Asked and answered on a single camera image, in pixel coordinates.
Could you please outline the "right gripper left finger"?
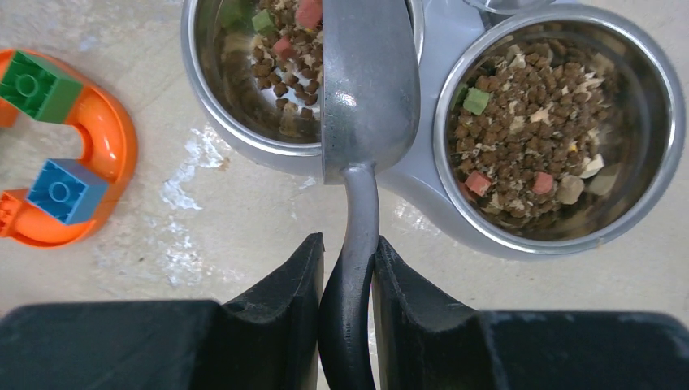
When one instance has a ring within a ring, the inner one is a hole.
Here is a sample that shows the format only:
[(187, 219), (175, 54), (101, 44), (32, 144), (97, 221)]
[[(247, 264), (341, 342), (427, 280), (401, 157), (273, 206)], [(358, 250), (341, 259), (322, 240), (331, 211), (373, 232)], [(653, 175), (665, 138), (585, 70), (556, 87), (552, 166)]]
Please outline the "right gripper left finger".
[(25, 305), (1, 321), (4, 389), (314, 389), (323, 237), (221, 304)]

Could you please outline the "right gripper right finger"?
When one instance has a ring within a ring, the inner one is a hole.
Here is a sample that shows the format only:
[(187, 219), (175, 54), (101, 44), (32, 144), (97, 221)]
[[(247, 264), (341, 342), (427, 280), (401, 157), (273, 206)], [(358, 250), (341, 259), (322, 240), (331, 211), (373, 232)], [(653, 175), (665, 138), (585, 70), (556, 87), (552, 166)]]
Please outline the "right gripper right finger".
[(688, 331), (651, 312), (476, 310), (385, 239), (373, 304), (384, 389), (685, 389)]

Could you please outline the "metal food scoop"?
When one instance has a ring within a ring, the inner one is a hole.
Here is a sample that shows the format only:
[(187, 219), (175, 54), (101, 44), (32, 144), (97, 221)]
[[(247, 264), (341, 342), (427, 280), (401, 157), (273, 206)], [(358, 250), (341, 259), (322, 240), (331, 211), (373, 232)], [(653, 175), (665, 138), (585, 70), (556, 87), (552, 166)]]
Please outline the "metal food scoop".
[(379, 242), (376, 176), (410, 149), (420, 118), (418, 56), (403, 1), (323, 4), (323, 181), (342, 184), (348, 219), (318, 311), (332, 389), (372, 389), (369, 289)]

